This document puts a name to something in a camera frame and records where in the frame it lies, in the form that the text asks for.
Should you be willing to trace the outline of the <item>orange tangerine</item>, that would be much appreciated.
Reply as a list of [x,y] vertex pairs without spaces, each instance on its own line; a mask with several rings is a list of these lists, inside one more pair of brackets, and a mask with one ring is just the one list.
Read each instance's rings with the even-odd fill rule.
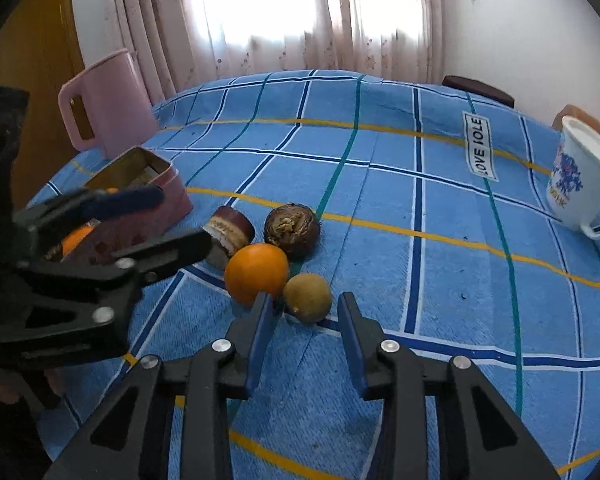
[[91,223],[87,223],[68,234],[60,244],[62,255],[65,257],[73,252],[94,229]]

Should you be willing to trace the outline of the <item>brown striped round jar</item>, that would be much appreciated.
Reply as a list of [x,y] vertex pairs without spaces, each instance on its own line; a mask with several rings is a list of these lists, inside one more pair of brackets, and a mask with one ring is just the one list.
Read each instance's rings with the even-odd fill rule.
[[212,237],[212,248],[206,261],[223,271],[238,250],[249,245],[256,236],[250,220],[231,206],[219,206],[204,225]]

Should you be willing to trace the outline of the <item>pink metal tin box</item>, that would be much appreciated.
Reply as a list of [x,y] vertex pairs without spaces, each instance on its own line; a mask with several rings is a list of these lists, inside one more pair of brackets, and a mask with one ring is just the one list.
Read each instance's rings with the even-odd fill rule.
[[164,234],[193,209],[173,162],[133,146],[82,185],[103,192],[96,216],[60,244],[63,262],[101,264]]

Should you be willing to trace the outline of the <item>small orange fruit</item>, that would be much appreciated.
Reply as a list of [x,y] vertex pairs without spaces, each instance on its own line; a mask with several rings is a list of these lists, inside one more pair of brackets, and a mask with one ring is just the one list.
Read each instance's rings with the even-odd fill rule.
[[259,292],[277,298],[289,276],[289,263],[278,247],[250,244],[230,258],[224,271],[227,292],[241,306],[251,308]]

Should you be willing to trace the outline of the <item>pink plastic pitcher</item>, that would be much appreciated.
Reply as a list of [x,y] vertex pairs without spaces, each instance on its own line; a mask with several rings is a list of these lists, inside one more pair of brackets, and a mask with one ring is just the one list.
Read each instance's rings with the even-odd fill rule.
[[[84,139],[71,101],[83,102],[93,136]],[[99,148],[113,159],[150,139],[158,131],[140,71],[129,50],[121,49],[62,85],[58,107],[73,147],[84,152]]]

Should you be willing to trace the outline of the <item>dark wrinkled passion fruit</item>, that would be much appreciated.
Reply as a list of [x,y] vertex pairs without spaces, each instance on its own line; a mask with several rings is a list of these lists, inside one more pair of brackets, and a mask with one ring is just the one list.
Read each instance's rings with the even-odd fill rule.
[[278,247],[292,262],[306,260],[315,252],[321,235],[321,222],[314,211],[302,204],[283,204],[265,219],[263,239]]

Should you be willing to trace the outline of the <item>green-brown kiwi fruit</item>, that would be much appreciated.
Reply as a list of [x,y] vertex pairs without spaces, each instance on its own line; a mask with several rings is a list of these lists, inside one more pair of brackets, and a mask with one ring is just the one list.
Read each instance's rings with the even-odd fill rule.
[[288,312],[297,320],[313,324],[324,320],[332,307],[332,292],[328,281],[315,273],[300,273],[283,289]]

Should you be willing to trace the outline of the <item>brown wooden door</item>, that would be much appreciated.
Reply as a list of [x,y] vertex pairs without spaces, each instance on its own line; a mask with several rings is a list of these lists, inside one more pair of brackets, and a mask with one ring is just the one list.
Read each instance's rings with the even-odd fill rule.
[[59,113],[60,87],[84,69],[71,0],[20,0],[0,29],[0,85],[27,91],[12,166],[12,200],[27,202],[76,150]]

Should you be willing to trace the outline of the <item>floral sheer curtain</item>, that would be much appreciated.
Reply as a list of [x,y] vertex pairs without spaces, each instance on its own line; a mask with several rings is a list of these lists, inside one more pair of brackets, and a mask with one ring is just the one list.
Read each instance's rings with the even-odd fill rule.
[[438,82],[442,0],[112,0],[152,102],[212,80],[352,70]]

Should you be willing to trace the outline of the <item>blue checkered tablecloth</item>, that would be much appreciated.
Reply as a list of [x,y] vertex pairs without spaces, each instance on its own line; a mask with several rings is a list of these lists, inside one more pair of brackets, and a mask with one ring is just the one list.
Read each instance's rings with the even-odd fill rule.
[[[262,240],[274,207],[321,219],[301,271],[354,293],[421,356],[479,365],[563,479],[600,460],[600,241],[545,200],[559,133],[481,96],[334,70],[208,82],[154,107],[146,148],[172,162],[202,226],[222,205]],[[465,113],[491,126],[498,180],[465,156]],[[145,289],[124,358],[65,368],[65,399],[38,431],[54,460],[145,354],[189,356],[244,313],[207,263]],[[259,387],[239,405],[236,479],[364,479],[381,418],[351,384],[337,307],[320,325],[283,315]]]

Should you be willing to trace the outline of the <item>white blue floral mug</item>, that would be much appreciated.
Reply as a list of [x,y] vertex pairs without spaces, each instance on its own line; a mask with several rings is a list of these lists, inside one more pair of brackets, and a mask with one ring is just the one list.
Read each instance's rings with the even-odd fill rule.
[[562,118],[546,199],[567,228],[600,240],[600,134],[579,118]]

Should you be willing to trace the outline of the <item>orange chair back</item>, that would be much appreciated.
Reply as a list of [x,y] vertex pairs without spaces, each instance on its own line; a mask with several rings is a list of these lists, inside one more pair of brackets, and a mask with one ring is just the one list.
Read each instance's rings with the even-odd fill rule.
[[600,121],[588,114],[582,108],[577,107],[572,104],[567,104],[554,118],[553,120],[553,129],[560,131],[562,130],[562,118],[570,116],[579,119],[581,122],[584,122],[589,127],[594,129],[600,135]]

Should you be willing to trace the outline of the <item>dark round stool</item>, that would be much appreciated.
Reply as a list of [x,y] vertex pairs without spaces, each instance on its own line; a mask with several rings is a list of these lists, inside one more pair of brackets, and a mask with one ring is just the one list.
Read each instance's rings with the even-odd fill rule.
[[485,84],[482,81],[478,81],[477,79],[456,75],[446,75],[442,79],[442,84],[448,88],[467,91],[469,93],[476,94],[477,96],[483,96],[484,98],[499,102],[500,104],[503,104],[509,108],[515,107],[515,99],[508,93],[490,86],[490,84]]

